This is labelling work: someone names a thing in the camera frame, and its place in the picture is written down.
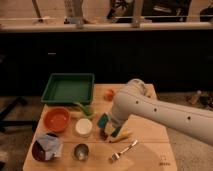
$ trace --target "red container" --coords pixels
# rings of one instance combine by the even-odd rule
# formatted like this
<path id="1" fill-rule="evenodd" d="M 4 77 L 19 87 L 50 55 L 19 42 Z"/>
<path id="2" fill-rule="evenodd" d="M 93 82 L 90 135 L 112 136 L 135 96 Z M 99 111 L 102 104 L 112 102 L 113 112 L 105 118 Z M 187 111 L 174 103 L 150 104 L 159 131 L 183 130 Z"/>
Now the red container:
<path id="1" fill-rule="evenodd" d="M 44 125 L 52 132 L 62 132 L 70 123 L 70 111 L 65 107 L 55 107 L 47 111 Z"/>

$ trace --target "chair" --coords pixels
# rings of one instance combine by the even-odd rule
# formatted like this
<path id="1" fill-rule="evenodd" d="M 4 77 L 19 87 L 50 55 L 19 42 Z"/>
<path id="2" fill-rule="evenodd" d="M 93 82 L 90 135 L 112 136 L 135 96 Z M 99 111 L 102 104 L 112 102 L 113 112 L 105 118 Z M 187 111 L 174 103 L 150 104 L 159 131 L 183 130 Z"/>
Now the chair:
<path id="1" fill-rule="evenodd" d="M 5 132 L 5 127 L 9 126 L 23 126 L 23 125 L 32 125 L 32 130 L 35 131 L 37 127 L 37 121 L 6 121 L 4 118 L 12 111 L 12 109 L 18 104 L 21 103 L 22 106 L 27 105 L 27 101 L 22 97 L 17 97 L 13 100 L 3 111 L 0 112 L 0 131 Z"/>

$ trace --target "cabinet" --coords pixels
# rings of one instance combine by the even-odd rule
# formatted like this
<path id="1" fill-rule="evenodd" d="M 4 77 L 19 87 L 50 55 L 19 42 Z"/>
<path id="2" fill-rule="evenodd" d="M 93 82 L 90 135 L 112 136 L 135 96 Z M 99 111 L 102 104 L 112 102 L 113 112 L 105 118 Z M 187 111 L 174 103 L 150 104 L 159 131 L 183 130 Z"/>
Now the cabinet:
<path id="1" fill-rule="evenodd" d="M 53 72 L 96 83 L 140 78 L 157 91 L 213 89 L 212 30 L 0 34 L 0 95 L 41 95 Z"/>

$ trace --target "wooden table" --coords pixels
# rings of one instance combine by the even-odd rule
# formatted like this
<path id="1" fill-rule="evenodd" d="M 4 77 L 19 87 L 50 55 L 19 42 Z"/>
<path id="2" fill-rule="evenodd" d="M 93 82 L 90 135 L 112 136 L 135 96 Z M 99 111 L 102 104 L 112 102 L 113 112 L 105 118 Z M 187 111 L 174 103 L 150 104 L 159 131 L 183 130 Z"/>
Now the wooden table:
<path id="1" fill-rule="evenodd" d="M 92 106 L 95 110 L 95 116 L 92 120 L 93 130 L 88 138 L 78 136 L 74 131 L 75 123 L 79 117 L 79 112 L 69 108 L 72 113 L 72 119 L 68 128 L 57 134 L 63 141 L 62 157 L 56 158 L 50 162 L 38 162 L 32 157 L 32 145 L 35 136 L 40 133 L 49 132 L 44 124 L 43 118 L 46 112 L 51 108 L 47 105 L 41 114 L 35 136 L 30 145 L 23 170 L 24 171 L 173 171 L 177 170 L 176 162 L 169 143 L 168 135 L 164 126 L 153 121 L 131 116 L 124 127 L 133 131 L 130 138 L 118 143 L 108 143 L 100 139 L 100 129 L 97 121 L 104 112 L 108 112 L 112 102 L 105 101 L 103 96 L 108 88 L 117 91 L 123 84 L 96 84 L 94 86 L 94 97 Z M 151 93 L 151 98 L 156 99 L 153 85 L 147 84 Z M 139 143 L 130 151 L 125 153 L 117 162 L 110 164 L 108 158 L 113 153 L 119 152 L 128 146 L 133 140 L 139 140 Z M 86 143 L 89 146 L 89 158 L 86 162 L 77 161 L 73 158 L 73 149 L 79 143 Z"/>

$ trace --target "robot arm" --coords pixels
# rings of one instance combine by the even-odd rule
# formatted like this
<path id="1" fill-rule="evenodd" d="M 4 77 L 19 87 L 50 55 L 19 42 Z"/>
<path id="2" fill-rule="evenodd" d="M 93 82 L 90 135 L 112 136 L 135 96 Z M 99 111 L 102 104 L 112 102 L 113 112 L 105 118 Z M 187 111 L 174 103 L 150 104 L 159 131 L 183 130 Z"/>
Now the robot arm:
<path id="1" fill-rule="evenodd" d="M 116 93 L 108 114 L 114 128 L 121 127 L 134 114 L 213 145 L 213 112 L 151 99 L 146 93 L 139 79 L 130 80 Z"/>

